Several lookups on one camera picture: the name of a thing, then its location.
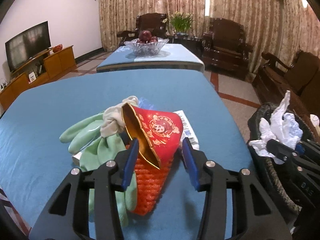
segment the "trash bin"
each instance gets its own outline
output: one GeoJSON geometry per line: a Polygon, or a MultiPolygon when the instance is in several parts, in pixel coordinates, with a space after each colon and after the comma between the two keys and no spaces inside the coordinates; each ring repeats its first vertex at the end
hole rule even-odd
{"type": "MultiPolygon", "coordinates": [[[[270,123],[271,114],[277,107],[278,105],[274,103],[264,103],[252,115],[248,120],[250,129],[249,141],[261,139],[261,133],[259,131],[260,119],[263,117],[270,123]]],[[[303,131],[301,140],[314,140],[313,133],[305,122],[295,113],[293,114],[295,115],[295,120],[299,124],[300,129],[303,131]]],[[[293,222],[301,211],[301,207],[290,198],[290,196],[292,196],[290,190],[288,188],[286,190],[285,182],[288,174],[281,165],[275,164],[272,158],[260,157],[253,147],[248,145],[248,148],[261,184],[276,204],[286,223],[288,225],[293,225],[293,222]]]]}

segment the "baseboard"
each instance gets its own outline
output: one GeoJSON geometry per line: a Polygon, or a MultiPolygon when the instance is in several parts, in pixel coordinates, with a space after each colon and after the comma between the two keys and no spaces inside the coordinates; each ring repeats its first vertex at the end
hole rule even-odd
{"type": "Polygon", "coordinates": [[[100,54],[102,52],[104,52],[104,48],[99,48],[99,49],[95,49],[93,51],[90,51],[90,52],[88,52],[88,53],[86,53],[86,54],[84,54],[84,55],[82,55],[80,57],[75,58],[76,64],[78,64],[80,62],[83,62],[83,61],[85,61],[85,60],[87,60],[87,59],[89,59],[91,57],[94,57],[94,56],[96,56],[96,55],[98,55],[98,54],[100,54]]]}

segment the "blue cloth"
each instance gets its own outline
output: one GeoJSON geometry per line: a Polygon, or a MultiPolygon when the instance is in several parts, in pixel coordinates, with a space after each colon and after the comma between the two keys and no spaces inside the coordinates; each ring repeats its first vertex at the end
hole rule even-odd
{"type": "Polygon", "coordinates": [[[165,44],[153,56],[138,57],[127,46],[119,47],[98,67],[97,72],[138,68],[183,68],[204,72],[204,63],[181,44],[165,44]]]}
{"type": "MultiPolygon", "coordinates": [[[[200,149],[225,169],[239,171],[251,164],[232,116],[199,71],[114,71],[49,83],[23,92],[0,119],[0,185],[30,226],[73,167],[68,144],[59,141],[61,133],[130,95],[147,98],[161,111],[183,110],[200,149]]],[[[175,158],[155,210],[144,217],[130,214],[125,239],[196,239],[204,198],[175,158]]],[[[95,237],[93,223],[90,235],[95,237]]]]}

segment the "tv stand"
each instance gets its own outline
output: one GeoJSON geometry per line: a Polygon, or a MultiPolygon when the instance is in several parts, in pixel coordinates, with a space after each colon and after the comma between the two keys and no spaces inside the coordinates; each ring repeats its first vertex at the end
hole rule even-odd
{"type": "Polygon", "coordinates": [[[12,72],[12,75],[19,74],[19,70],[22,70],[26,66],[28,66],[31,62],[43,58],[43,67],[44,71],[40,74],[36,80],[32,83],[29,81],[29,77],[27,72],[23,72],[17,77],[15,77],[7,87],[0,92],[0,104],[6,111],[9,106],[13,103],[13,101],[24,91],[34,88],[46,83],[50,83],[53,81],[57,81],[62,78],[66,74],[68,74],[71,70],[76,69],[76,61],[75,56],[73,54],[73,46],[66,47],[56,53],[50,54],[52,49],[45,50],[43,52],[38,53],[31,60],[23,64],[19,69],[12,72]]]}
{"type": "Polygon", "coordinates": [[[43,50],[41,52],[39,52],[38,54],[36,54],[35,56],[33,56],[32,58],[30,58],[29,60],[27,60],[25,63],[23,63],[23,65],[21,65],[19,68],[17,68],[16,70],[11,72],[11,75],[14,75],[15,73],[19,72],[20,70],[22,70],[23,68],[25,68],[26,66],[28,66],[32,61],[44,56],[44,57],[48,57],[50,55],[50,51],[52,51],[53,48],[51,49],[46,49],[43,50]]]}

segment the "glass fruit bowl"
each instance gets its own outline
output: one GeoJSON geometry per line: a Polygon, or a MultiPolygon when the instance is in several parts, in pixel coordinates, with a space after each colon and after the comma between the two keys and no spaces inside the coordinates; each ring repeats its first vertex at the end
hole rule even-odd
{"type": "Polygon", "coordinates": [[[153,56],[158,54],[162,47],[168,43],[169,39],[158,38],[156,42],[150,43],[137,43],[138,39],[132,41],[125,41],[124,45],[133,50],[137,56],[153,56]]]}

